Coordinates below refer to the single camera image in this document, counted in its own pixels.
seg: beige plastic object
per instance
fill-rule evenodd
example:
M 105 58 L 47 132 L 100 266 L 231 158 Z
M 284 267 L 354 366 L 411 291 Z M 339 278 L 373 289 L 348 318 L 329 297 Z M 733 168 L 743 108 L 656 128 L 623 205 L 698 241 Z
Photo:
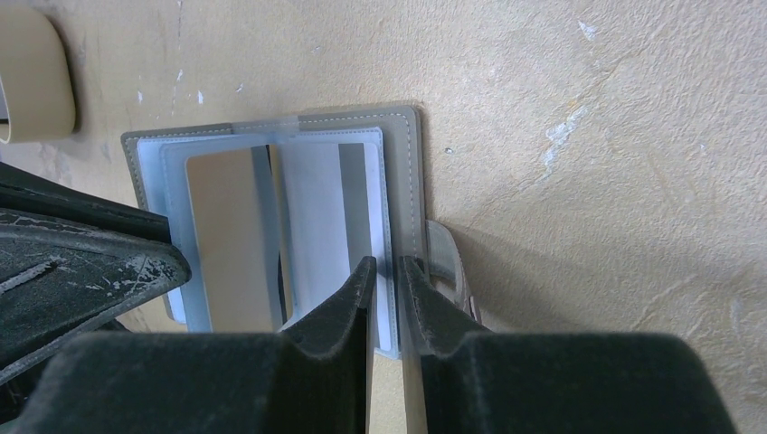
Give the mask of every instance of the beige plastic object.
M 71 134 L 75 107 L 62 41 L 51 22 L 30 7 L 0 5 L 0 86 L 8 113 L 0 142 Z

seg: white paint chip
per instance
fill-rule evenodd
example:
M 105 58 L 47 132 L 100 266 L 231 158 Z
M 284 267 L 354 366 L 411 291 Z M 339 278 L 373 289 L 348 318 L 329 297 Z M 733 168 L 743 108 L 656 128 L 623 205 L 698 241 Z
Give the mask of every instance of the white paint chip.
M 593 25 L 588 25 L 584 23 L 583 21 L 579 21 L 578 25 L 581 26 L 581 32 L 583 32 L 583 36 L 586 37 L 589 41 L 593 41 L 597 37 L 597 28 Z
M 546 130 L 546 137 L 551 140 L 552 145 L 541 154 L 541 162 L 545 165 L 546 172 L 538 181 L 543 181 L 554 172 L 554 161 L 559 151 L 567 147 L 567 137 L 578 128 L 581 119 L 587 114 L 589 109 L 586 106 L 580 106 L 563 123 Z

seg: textured plaster surface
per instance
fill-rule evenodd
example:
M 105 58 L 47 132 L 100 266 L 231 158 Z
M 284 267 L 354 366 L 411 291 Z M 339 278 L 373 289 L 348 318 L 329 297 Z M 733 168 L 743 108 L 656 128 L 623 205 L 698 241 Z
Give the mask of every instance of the textured plaster surface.
M 685 338 L 742 432 L 767 426 L 767 5 L 32 2 L 71 56 L 81 127 L 5 161 L 135 203 L 131 129 L 408 101 L 427 212 L 491 326 Z M 179 329 L 158 303 L 136 329 Z M 373 432 L 403 432 L 376 359 Z

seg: white stitching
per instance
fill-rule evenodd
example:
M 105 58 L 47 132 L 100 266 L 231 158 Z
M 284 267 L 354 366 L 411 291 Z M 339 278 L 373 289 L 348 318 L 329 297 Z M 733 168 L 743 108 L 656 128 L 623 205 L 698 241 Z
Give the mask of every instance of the white stitching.
M 234 129 L 238 130 L 244 130 L 244 129 L 254 129 L 254 128 L 264 128 L 264 127 L 282 127 L 286 125 L 299 125 L 299 124 L 318 124 L 322 122 L 332 122 L 336 120 L 355 120 L 355 119 L 368 119 L 368 118 L 383 118 L 385 116 L 397 116 L 405 121 L 405 125 L 407 126 L 407 137 L 408 137 L 408 184 L 410 186 L 410 223 L 411 223 L 411 235 L 412 235 L 412 254 L 417 256 L 418 255 L 418 248 L 417 248 L 417 242 L 415 239 L 415 202 L 413 199 L 412 194 L 412 138 L 411 138 L 411 127 L 410 127 L 410 121 L 408 118 L 402 114 L 402 113 L 381 113 L 377 115 L 365 115 L 365 116 L 352 116 L 348 118 L 329 118 L 329 119 L 316 119 L 316 120 L 299 120 L 298 122 L 278 122 L 273 124 L 264 124 L 264 125 L 253 125 L 253 126 L 247 126 L 247 127 L 232 127 L 232 128 L 222 128 L 222 129 L 211 129 L 207 131 L 192 131 L 191 134 L 194 135 L 202 135 L 207 133 L 220 133 L 223 131 L 232 131 Z M 128 140 L 140 140 L 142 138 L 161 138 L 161 137 L 176 137 L 176 136 L 189 136 L 190 133 L 172 133 L 172 134 L 161 134 L 156 136 L 142 136 L 142 137 L 131 137 Z M 136 166 L 135 157 L 132 156 L 131 151 L 131 163 L 133 166 Z M 134 178 L 134 183 L 136 185 L 141 185 L 139 180 L 136 178 L 135 175 L 132 174 L 132 177 Z

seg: grey leather cover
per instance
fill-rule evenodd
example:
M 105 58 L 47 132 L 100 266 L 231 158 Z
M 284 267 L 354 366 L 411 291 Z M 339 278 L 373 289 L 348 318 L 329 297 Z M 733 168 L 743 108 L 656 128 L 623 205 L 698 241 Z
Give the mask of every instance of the grey leather cover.
M 362 127 L 379 127 L 383 131 L 393 255 L 395 258 L 412 255 L 424 259 L 424 263 L 429 264 L 421 170 L 421 120 L 414 107 L 370 108 L 243 123 L 134 131 L 125 133 L 121 141 L 136 190 L 138 206 L 146 210 L 147 198 L 137 160 L 137 144 L 142 138 L 201 137 Z

